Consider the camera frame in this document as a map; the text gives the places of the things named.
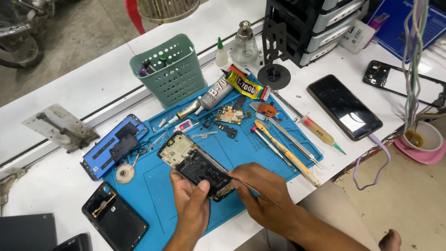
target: motorcycle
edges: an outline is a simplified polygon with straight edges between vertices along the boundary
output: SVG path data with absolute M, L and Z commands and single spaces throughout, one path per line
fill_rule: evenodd
M 54 16 L 58 0 L 6 0 L 0 3 L 0 65 L 9 68 L 37 66 L 44 57 L 39 38 L 44 23 Z M 59 0 L 76 2 L 78 0 Z

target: black round base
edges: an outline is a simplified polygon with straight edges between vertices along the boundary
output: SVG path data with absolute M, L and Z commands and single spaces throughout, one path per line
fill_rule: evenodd
M 291 75 L 287 68 L 280 64 L 265 65 L 257 74 L 257 79 L 263 86 L 269 86 L 273 90 L 285 88 L 291 81 Z

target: foot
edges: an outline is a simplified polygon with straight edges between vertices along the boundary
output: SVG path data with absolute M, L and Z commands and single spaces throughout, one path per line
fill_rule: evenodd
M 396 230 L 390 229 L 378 245 L 381 251 L 400 251 L 401 236 Z

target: yellow handle tool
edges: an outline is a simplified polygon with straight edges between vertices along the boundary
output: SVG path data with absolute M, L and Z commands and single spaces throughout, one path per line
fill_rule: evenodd
M 313 183 L 315 187 L 317 188 L 321 187 L 322 184 L 321 182 L 319 182 L 316 176 L 314 176 L 314 174 L 310 172 L 310 170 L 308 170 L 308 168 L 306 168 L 306 166 L 296 156 L 294 156 L 294 154 L 292 154 L 290 150 L 288 150 L 285 146 L 283 146 L 280 142 L 278 142 L 268 132 L 268 129 L 266 128 L 265 124 L 262 121 L 256 119 L 254 123 L 274 143 L 274 145 L 283 153 L 283 155 L 285 155 L 285 157 L 287 157 L 290 160 L 290 162 L 293 163 L 293 165 L 297 167 L 297 169 L 299 169 L 299 171 L 307 180 Z

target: human hand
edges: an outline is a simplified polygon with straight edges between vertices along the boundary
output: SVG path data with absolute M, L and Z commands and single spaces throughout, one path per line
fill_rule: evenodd
M 164 250 L 192 250 L 209 223 L 210 205 L 207 193 L 211 185 L 209 181 L 202 180 L 195 187 L 174 169 L 170 171 L 169 177 L 178 222 Z
M 233 178 L 232 185 L 237 189 L 249 216 L 264 228 L 293 240 L 299 227 L 299 211 L 303 209 L 291 200 L 285 179 L 254 162 L 237 166 L 229 171 L 229 176 Z M 282 209 L 262 196 L 255 198 L 239 180 L 274 200 Z

